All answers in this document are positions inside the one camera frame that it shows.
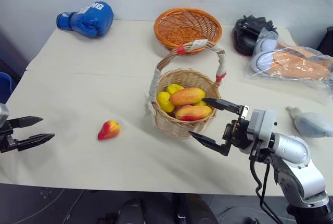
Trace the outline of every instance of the orange wicker basket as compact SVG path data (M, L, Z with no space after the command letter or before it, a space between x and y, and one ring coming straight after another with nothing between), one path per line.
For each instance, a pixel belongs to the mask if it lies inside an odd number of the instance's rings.
M169 71L165 74L161 74L162 69L167 66L172 59L185 52L192 51L197 48L207 48L217 53L219 57L219 67L216 72L216 81L213 82L207 76L192 69L176 69ZM224 67L225 52L221 46L213 42L205 40L195 40L190 43L179 46L176 49L170 51L167 57L161 60L155 69L154 77L152 79L147 107L153 114L154 122L156 126L164 133L177 138L188 138L190 136L189 130L193 132L201 132L204 130L207 124L215 118L216 109L213 109L211 115L197 121L181 121L171 117L164 112L159 104L156 102L156 95L165 91L167 86L171 83L177 83L185 88L198 87L205 91L207 97L221 98L219 94L219 85L226 75Z
M169 50L197 39L217 43L222 36L222 27L213 16L191 8L174 8L162 13L155 21L154 31L157 39Z

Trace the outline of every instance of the basket handle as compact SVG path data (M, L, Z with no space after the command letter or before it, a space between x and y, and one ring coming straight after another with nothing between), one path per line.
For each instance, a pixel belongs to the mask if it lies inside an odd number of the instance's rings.
M208 39L195 40L193 42L189 42L189 43L185 43L184 45L180 45L178 48L171 50L169 52L169 54L157 64L157 67L155 69L154 76L153 76L153 79L150 84L149 95L147 98L147 100L148 100L147 106L150 109L150 111L153 112L153 114L155 113L155 110L151 106L151 103L156 101L157 87L158 87L158 82L161 77L162 69L165 66L167 66L175 56L183 55L186 52L190 52L194 49L202 48L202 47L205 47L207 49L210 49L210 50L216 52L219 57L219 66L217 68L216 80L214 82L214 85L217 87L220 86L222 79L226 75L226 71L225 71L225 67L224 67L224 59L225 59L226 55L225 55L225 52L222 49L221 45L210 42L210 41L208 41Z

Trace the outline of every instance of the transparent plastic bag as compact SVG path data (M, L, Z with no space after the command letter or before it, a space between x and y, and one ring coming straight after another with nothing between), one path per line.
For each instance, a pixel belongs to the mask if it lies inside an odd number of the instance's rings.
M246 78L271 78L333 88L333 57L301 46L290 46L265 28L255 45Z

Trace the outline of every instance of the robotic arm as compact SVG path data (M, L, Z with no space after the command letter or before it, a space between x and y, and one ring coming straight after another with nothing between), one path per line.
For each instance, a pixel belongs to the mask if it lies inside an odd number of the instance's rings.
M250 121L246 120L249 110L247 105L236 105L222 99L203 99L208 105L220 110L237 114L237 120L227 124L223 139L225 144L216 142L204 135L191 132L191 135L202 145L228 156L231 145L243 153L249 154L250 169L258 187L257 195L263 210L277 223L282 223L264 202L264 193L270 165L274 169L274 179L279 183L289 206L287 211L293 215L298 224L333 223L333 204L325 192L325 179L311 159L310 148L297 136L285 136L273 133L275 112L273 110L255 109ZM255 162L266 163L264 188L255 169Z
M7 120L8 116L9 112L6 105L0 103L0 153L15 149L18 151L26 150L41 145L54 137L54 134L37 134L22 141L13 139L11 135L14 133L14 128L28 127L43 119L40 117L26 116Z

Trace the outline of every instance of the blue boxing glove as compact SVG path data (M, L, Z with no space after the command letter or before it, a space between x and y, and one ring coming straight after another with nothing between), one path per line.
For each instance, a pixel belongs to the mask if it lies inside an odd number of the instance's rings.
M105 35L113 21L111 7L105 2L94 2L78 12L64 12L57 17L57 27L73 30L88 38Z

